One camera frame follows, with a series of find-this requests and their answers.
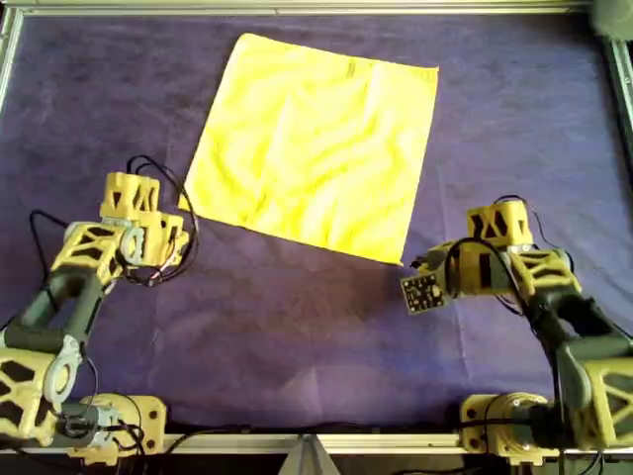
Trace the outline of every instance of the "black cable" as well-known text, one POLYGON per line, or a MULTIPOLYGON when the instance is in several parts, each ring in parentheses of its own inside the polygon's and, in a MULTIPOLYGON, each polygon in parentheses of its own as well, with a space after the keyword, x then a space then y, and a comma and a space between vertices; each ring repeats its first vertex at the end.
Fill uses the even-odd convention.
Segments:
POLYGON ((37 216, 46 218, 50 222, 62 228, 67 228, 68 223, 42 210, 32 210, 32 212, 29 214, 29 226, 31 228, 31 236, 33 237, 33 241, 35 242, 36 251, 38 252, 38 259, 40 260, 40 264, 42 265, 42 273, 44 276, 42 279, 42 285, 44 286, 46 284, 46 281, 48 280, 48 264, 46 264, 44 249, 42 248, 42 243, 40 242, 40 236, 38 235, 38 229, 36 228, 37 216))
POLYGON ((90 408, 92 407, 92 402, 94 401, 95 397, 97 396, 97 393, 99 392, 99 372, 97 371, 97 366, 92 361, 92 359, 90 359, 90 357, 87 355, 84 356, 84 361, 88 363, 88 366, 92 370, 92 376, 93 376, 92 394, 90 395, 90 399, 88 400, 88 402, 84 403, 85 404, 84 410, 80 414, 67 416, 65 414, 57 413, 52 408, 50 409, 50 411, 52 412, 54 416, 56 416, 58 419, 62 419, 63 421, 65 421, 65 427, 64 427, 66 429, 65 435, 68 436, 69 438, 82 438, 90 430, 94 428, 95 424, 97 424, 95 422, 92 425, 92 427, 83 428, 81 431, 78 431, 77 433, 74 433, 75 429, 70 427, 72 423, 82 420, 84 416, 88 414, 88 411, 90 411, 90 408))
POLYGON ((169 273, 166 273, 163 276, 162 282, 168 282, 169 280, 185 272, 193 264, 194 260, 196 259, 196 256, 198 254, 198 248, 200 246, 200 232, 199 232, 200 227, 198 225, 198 218, 196 217, 196 214, 194 212, 193 204, 192 204, 191 198, 189 197, 189 193, 185 189, 184 184, 179 180, 179 178, 176 176, 176 174, 171 168, 169 168, 168 166, 162 163, 157 162, 156 160, 154 160, 148 155, 140 154, 140 155, 135 155, 131 157, 130 159, 128 159, 128 162, 126 165, 127 173, 132 173, 133 164, 137 160, 145 160, 145 163, 142 163, 141 165, 139 165, 136 168, 136 172, 140 172, 146 166, 153 166, 154 168, 156 168, 156 170, 158 170, 158 172, 164 178, 166 178, 167 181, 169 181, 169 183, 174 187, 176 192, 182 193, 182 195, 185 197, 185 200, 187 201, 187 206, 189 208, 189 216, 191 218, 191 224, 193 228, 192 235, 187 247, 185 248, 185 250, 183 251, 181 255, 180 263, 176 266, 176 269, 169 273))
MULTIPOLYGON (((534 207, 532 205, 530 205, 529 202, 525 198, 523 198, 520 195, 514 195, 514 194, 501 195, 497 199, 495 199, 494 203, 501 203, 503 201, 509 201, 509 200, 520 200, 520 201, 522 201, 523 204, 525 205, 525 207, 532 212, 532 214, 534 215, 534 218, 536 218, 536 225, 538 226, 538 233, 539 233, 539 235, 541 235, 541 238, 543 239, 543 241, 546 242, 547 244, 549 244, 551 247, 561 248, 561 247, 559 247, 557 245, 552 244, 552 242, 549 241, 545 237, 545 233, 543 232, 543 224, 541 223, 541 217, 538 215, 538 213, 536 212, 534 207)), ((570 259, 570 270, 572 272, 574 272, 574 267, 575 267, 574 258, 572 257, 572 255, 569 252, 567 252, 566 249, 565 249, 565 254, 570 259)))
POLYGON ((171 455, 176 448, 182 445, 183 442, 197 435, 205 435, 205 434, 210 434, 210 433, 223 433, 223 432, 225 432, 225 430, 221 428, 204 428, 202 430, 196 430, 194 432, 185 433, 181 435, 180 437, 178 437, 174 443, 169 445, 169 448, 167 448, 163 452, 163 455, 171 455))
MULTIPOLYGON (((494 396, 489 403, 486 404, 486 409, 484 410, 484 421, 488 419, 488 413, 491 410, 493 404, 501 399, 502 397, 507 396, 506 393, 497 394, 494 396)), ((486 443, 486 453, 491 453, 491 440, 488 433, 488 424, 484 426, 484 442, 486 443)))
POLYGON ((600 469, 597 471, 597 475, 602 475, 604 471, 604 453, 600 455, 600 469))
POLYGON ((600 472, 598 472, 598 473, 602 473, 602 468, 601 467, 604 465, 604 457, 602 455, 602 452, 596 452, 595 453, 595 457, 591 461, 591 464, 585 470, 583 470, 581 473, 579 473, 578 475, 588 475, 596 467, 598 462, 600 462, 600 472))
POLYGON ((500 295, 495 295, 495 298, 497 299, 497 301, 502 304, 506 310, 508 310, 511 314, 515 314, 515 315, 519 315, 521 316, 521 313, 518 312, 516 309, 512 308, 509 303, 504 300, 500 295))

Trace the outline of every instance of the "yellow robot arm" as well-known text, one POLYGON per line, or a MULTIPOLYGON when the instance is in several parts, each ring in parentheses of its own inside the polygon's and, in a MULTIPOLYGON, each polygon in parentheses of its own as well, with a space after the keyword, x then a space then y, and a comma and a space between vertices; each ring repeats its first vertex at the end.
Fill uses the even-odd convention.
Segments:
MULTIPOLYGON (((181 263, 190 243, 183 218, 158 210, 159 188, 158 180, 146 176, 108 174, 102 221, 72 223, 67 228, 45 287, 0 332, 0 436, 43 446, 61 437, 70 446, 105 446, 111 456, 119 452, 114 438, 133 442, 124 430, 114 438, 113 432, 99 431, 104 423, 140 419, 129 398, 100 395, 95 404, 79 405, 79 410, 64 402, 99 308, 117 280, 149 268, 144 282, 160 282, 167 267, 181 263), (70 302, 74 308, 64 325, 51 328, 52 320, 70 302), (88 429, 82 437, 64 437, 60 421, 64 422, 61 431, 68 421, 88 429)), ((164 426, 162 403, 134 398, 141 410, 152 408, 151 424, 164 426)))
POLYGON ((470 210, 467 222, 467 237, 436 246, 412 263, 417 274, 401 283, 409 312, 468 295, 509 297, 516 307, 503 302, 530 324, 560 390, 553 403, 522 393, 472 396, 462 407, 463 422, 511 418, 524 424, 467 428, 465 447, 520 462, 533 461, 535 450, 538 458, 549 448, 633 445, 630 336, 582 295, 566 252, 534 245, 522 201, 470 210), (491 447, 481 443, 483 433, 491 447))

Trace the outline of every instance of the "yellow cloth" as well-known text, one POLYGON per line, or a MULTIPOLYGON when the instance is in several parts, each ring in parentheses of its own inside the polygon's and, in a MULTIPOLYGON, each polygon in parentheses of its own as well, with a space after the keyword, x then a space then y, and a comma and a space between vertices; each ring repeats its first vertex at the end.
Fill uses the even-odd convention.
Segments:
POLYGON ((400 262, 437 72, 241 36, 187 175, 194 210, 400 262))

